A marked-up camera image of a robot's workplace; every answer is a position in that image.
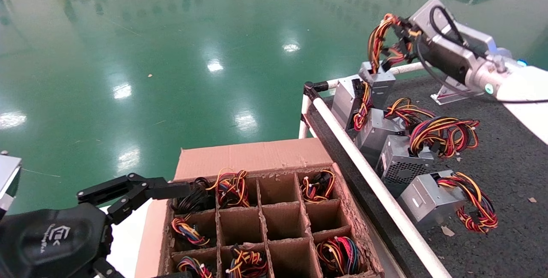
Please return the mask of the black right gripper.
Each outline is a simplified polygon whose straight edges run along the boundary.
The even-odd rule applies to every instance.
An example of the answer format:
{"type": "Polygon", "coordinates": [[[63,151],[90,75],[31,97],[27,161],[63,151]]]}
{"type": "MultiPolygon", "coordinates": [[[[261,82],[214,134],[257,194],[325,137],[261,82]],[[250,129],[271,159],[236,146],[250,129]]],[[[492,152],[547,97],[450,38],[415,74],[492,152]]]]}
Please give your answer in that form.
{"type": "MultiPolygon", "coordinates": [[[[416,39],[419,30],[409,21],[408,18],[396,16],[396,36],[399,39],[416,39]]],[[[449,42],[450,47],[434,42],[427,42],[425,38],[417,38],[417,50],[415,41],[401,40],[386,48],[386,63],[411,63],[414,59],[424,65],[439,69],[442,73],[455,81],[468,86],[466,76],[471,68],[470,60],[472,51],[469,48],[462,48],[449,42]]]]}

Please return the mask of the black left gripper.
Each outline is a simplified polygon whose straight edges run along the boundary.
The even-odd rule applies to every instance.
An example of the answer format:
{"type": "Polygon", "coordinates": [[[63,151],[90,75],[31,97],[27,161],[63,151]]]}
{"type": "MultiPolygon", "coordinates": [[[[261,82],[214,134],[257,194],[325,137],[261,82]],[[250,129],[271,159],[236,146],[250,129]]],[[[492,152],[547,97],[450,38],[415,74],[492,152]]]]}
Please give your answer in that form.
{"type": "MultiPolygon", "coordinates": [[[[187,182],[128,174],[77,193],[79,205],[7,215],[1,220],[3,278],[124,278],[106,259],[110,224],[120,224],[149,199],[186,197],[187,182]],[[107,215],[96,208],[115,200],[107,215]]],[[[192,278],[176,272],[157,278],[192,278]]]]}

